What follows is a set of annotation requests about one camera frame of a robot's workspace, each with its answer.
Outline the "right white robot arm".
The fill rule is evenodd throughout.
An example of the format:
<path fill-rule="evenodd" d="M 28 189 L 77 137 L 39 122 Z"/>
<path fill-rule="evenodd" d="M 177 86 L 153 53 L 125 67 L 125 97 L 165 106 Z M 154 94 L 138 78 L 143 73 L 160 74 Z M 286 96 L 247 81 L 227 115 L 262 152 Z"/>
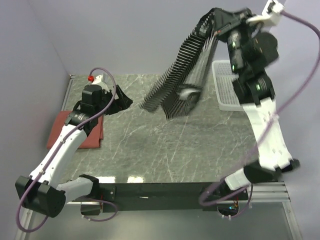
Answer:
<path fill-rule="evenodd" d="M 268 32 L 238 26 L 226 34 L 231 71 L 238 77 L 233 90 L 246 113 L 256 140 L 258 158 L 228 175 L 219 187 L 222 198 L 230 200 L 237 189 L 250 184 L 276 181 L 282 173 L 300 167 L 290 154 L 276 113 L 276 96 L 265 68 L 278 57 L 278 41 Z"/>

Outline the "rust red tank top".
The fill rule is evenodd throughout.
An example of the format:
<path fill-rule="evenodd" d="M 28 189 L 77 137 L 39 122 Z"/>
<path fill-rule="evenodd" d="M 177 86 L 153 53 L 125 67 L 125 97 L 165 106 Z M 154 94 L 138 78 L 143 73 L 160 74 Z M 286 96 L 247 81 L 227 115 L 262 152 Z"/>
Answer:
<path fill-rule="evenodd" d="M 46 148 L 50 150 L 58 139 L 67 116 L 71 111 L 60 111 L 56 116 L 52 125 Z M 98 149 L 100 141 L 104 139 L 103 117 L 99 117 L 98 124 L 93 128 L 86 140 L 78 147 L 78 149 Z"/>

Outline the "striped multicolour tank top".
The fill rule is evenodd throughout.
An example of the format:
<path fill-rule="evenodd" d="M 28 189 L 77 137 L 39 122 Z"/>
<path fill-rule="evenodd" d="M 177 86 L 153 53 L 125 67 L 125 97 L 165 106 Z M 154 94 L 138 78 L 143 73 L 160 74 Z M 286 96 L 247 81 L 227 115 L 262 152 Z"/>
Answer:
<path fill-rule="evenodd" d="M 174 62 L 146 93 L 140 108 L 149 113 L 162 108 L 168 120 L 188 116 L 207 83 L 219 41 L 217 31 L 252 16 L 249 8 L 234 12 L 219 7 L 210 9 L 182 42 Z"/>

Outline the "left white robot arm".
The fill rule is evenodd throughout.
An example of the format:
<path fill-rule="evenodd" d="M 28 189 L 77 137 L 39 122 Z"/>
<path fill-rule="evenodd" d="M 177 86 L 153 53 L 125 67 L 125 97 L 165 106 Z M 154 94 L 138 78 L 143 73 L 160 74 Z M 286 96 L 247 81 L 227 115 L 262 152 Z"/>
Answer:
<path fill-rule="evenodd" d="M 107 90 L 101 83 L 86 85 L 45 158 L 28 177 L 20 176 L 16 180 L 15 189 L 21 207 L 54 218 L 66 203 L 77 198 L 96 200 L 100 195 L 100 183 L 96 177 L 82 174 L 62 184 L 59 183 L 60 177 L 76 150 L 93 135 L 99 118 L 126 110 L 132 103 L 118 85 L 113 90 Z"/>

